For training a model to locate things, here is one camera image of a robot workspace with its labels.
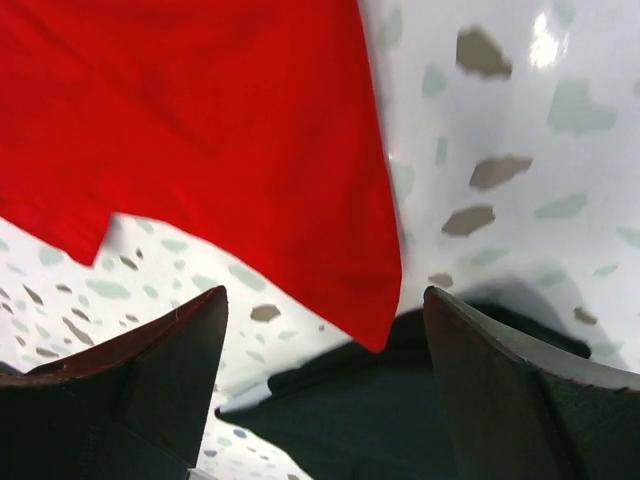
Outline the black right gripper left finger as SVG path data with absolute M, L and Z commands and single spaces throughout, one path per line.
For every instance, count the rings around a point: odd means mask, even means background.
M 227 292 L 219 286 L 26 373 L 2 364 L 2 478 L 188 478 L 227 320 Z

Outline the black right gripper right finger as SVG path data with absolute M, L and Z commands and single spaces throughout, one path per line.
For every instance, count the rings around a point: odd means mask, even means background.
M 636 479 L 639 376 L 431 286 L 424 323 L 464 479 Z

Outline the red t shirt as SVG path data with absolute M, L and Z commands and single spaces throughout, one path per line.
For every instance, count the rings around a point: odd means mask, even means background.
M 358 4 L 3 2 L 3 218 L 90 265 L 115 213 L 382 350 L 401 252 Z

